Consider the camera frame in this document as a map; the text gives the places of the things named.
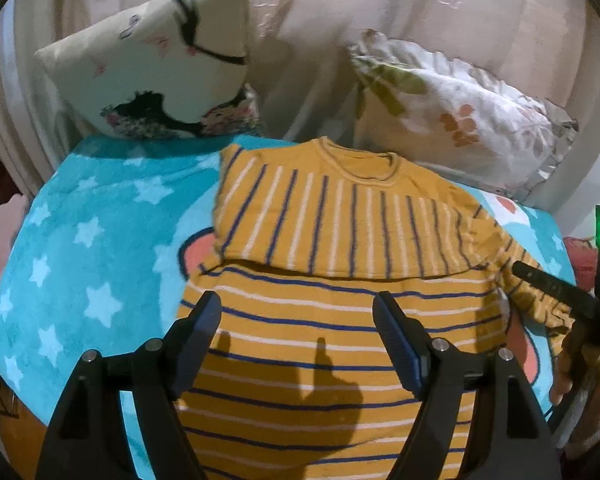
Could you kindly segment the person's right hand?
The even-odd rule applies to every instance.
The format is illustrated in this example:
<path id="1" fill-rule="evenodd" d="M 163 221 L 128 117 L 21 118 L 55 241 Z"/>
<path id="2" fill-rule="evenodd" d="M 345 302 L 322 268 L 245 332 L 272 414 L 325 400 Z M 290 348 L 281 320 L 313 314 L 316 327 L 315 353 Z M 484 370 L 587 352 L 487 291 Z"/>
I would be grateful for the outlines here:
<path id="1" fill-rule="evenodd" d="M 555 360 L 550 402 L 559 406 L 571 391 L 583 399 L 580 418 L 562 447 L 564 476 L 600 477 L 600 347 L 584 341 L 577 322 L 562 341 Z"/>

